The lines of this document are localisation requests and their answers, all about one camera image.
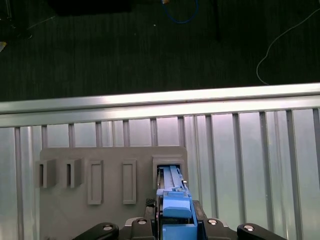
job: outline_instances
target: gray panel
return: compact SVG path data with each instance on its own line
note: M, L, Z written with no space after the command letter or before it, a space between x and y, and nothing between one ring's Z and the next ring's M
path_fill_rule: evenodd
M131 147L151 146L150 119L129 120L129 138Z
M320 187L312 109L292 113L304 239L318 239Z
M56 159L58 182L52 188L40 189L40 239L47 236L50 239L69 240L98 223L112 222L122 228L127 219L143 216L146 199L156 195L153 189L153 156L163 156L164 153L168 156L178 155L185 163L187 161L186 149L180 146L45 148L40 154L40 161ZM133 156L136 159L137 198L136 204L127 205L123 203L123 160L132 159ZM67 159L82 159L84 163L85 182L73 189L65 188L61 178ZM93 178L90 200L98 204L101 198L101 204L88 205L89 175Z
M219 218L211 123L207 128L206 116L196 116L195 122L201 204L208 218Z
M137 160L124 160L122 162L122 191L123 204L136 204L137 202Z
M96 124L94 122L74 124L75 146L96 147Z
M0 239L18 239L15 129L0 128Z
M113 122L113 146L124 147L124 122L114 121Z
M239 114L247 221L268 229L265 170L259 113Z
M177 117L156 119L158 146L179 146L179 127Z
M219 218L236 230L241 218L233 115L213 115L212 132Z
M102 131L102 146L113 147L114 146L113 122L112 121L101 122L101 131Z
M68 124L48 125L47 137L49 148L69 147Z
M200 182L198 173L198 155L196 142L195 119L193 116L184 117L185 147L188 154L189 189L194 200L201 201Z
M297 239L287 114L285 111L267 112L266 123L274 232L289 240Z

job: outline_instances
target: horizontal metal bar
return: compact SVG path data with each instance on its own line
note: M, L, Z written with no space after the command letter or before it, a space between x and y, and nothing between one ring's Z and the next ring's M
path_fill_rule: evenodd
M318 106L320 106L320 95L2 114L0 115L0 128L169 116L310 109Z
M320 83L0 102L0 114L320 95Z

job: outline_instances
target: vertical metal bar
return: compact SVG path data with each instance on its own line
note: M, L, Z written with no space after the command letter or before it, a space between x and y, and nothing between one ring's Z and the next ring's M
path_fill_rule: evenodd
M103 146L103 144L102 144L102 126L101 126L101 122L96 122L95 123L95 141L96 141L96 146L98 148L101 148Z
M274 232L285 239L297 239L287 114L267 112Z
M265 196L266 196L266 216L269 231L275 231L275 218L273 207L272 183L271 183L271 169L270 169L270 156L269 156L269 141L268 141L268 127L266 113L260 113L260 126L262 138L262 154L264 163L264 183L265 183Z
M69 124L68 125L68 135L69 135L69 148L76 147L76 140L75 140L75 125Z
M34 189L34 194L31 194L31 201L33 201L33 212L32 216L35 221L35 225L33 225L33 232L35 233L32 239L40 240L40 189L34 188L34 163L40 160L40 151L42 150L42 127L41 126L33 126L31 127L31 149L29 152L29 165L27 168L30 168L29 181L31 183L31 187Z
M21 180L22 180L22 199L23 199L23 227L24 238L37 240L37 206L35 204L36 189L34 183L34 161L32 131L36 126L26 126L20 128L21 145ZM39 138L41 146L41 129Z
M103 121L101 123L102 131L102 146L113 147L114 146L114 130L112 121Z
M319 108L313 110L313 122L315 133L315 145L316 145L316 158L318 165L318 178L320 185L320 111Z
M113 126L113 146L114 147L123 147L124 142L124 122L123 121L114 121L112 122Z
M76 147L96 147L96 123L75 123L74 136Z
M123 144L125 147L130 147L130 125L129 121L123 121Z
M20 128L14 129L14 149L15 149L15 182L16 182L16 206L17 206L17 226L18 239L24 240L24 202L22 188L22 166L21 166L21 139Z
M235 162L236 162L236 176L237 176L237 188L239 194L239 215L240 222L247 222L246 211L246 194L245 194L245 180L244 180L244 163L242 158L242 146L241 146L241 132L239 115L233 116L233 130L234 130L234 146L235 146Z
M156 119L157 140L159 146L179 146L179 127L177 117Z
M129 120L129 139L131 147L151 146L150 119Z
M211 116L205 117L205 125L206 125L206 142L208 149L208 163L209 170L211 170L211 207L212 207L212 216L216 216L220 218L219 215L219 202L218 202L218 190L217 190L217 169L216 169L216 159L214 154L214 140L213 140L213 126Z
M287 126L289 137L289 150L291 161L291 175L292 175L292 190L293 190L293 204L294 204L294 219L297 240L303 239L303 225L302 225L302 213L300 202L300 189L299 189L299 175L298 175L298 163L296 153L296 139L295 128L292 111L287 111Z
M48 147L48 129L47 125L41 126L41 140L42 140L42 148L45 149Z
M196 116L195 118L200 202L205 214L209 218L219 218L217 209L212 208L212 206L216 206L217 203L211 194L211 191L215 191L215 179L213 175L213 159L209 156L206 116Z
M294 110L296 165L300 193L302 233L304 239L317 239L320 223L320 186L318 176L317 147L312 109Z
M265 170L259 113L240 113L239 123L247 221L267 229Z
M178 128L179 128L179 145L186 147L186 130L185 120L183 117L178 117Z
M198 155L196 143L196 128L195 119L193 116L184 117L185 127L185 147L188 157L188 177L189 189L194 200L201 200L199 189L198 175Z
M0 128L0 239L17 240L15 129Z
M240 211L245 207L235 204L241 202L241 189L238 187L233 115L212 115L211 120L219 218L236 230L239 224L245 223L240 219Z
M68 124L48 125L47 147L48 148L67 148L69 147Z
M158 146L158 127L157 127L157 120L151 119L151 145Z

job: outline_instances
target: blue plastic part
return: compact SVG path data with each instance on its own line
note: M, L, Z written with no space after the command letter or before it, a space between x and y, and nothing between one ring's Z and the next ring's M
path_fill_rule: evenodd
M190 219L192 212L190 209L189 196L186 192L170 191L163 193L164 217Z
M198 222L191 194L188 193L193 224L164 224L162 225L163 240L197 240Z

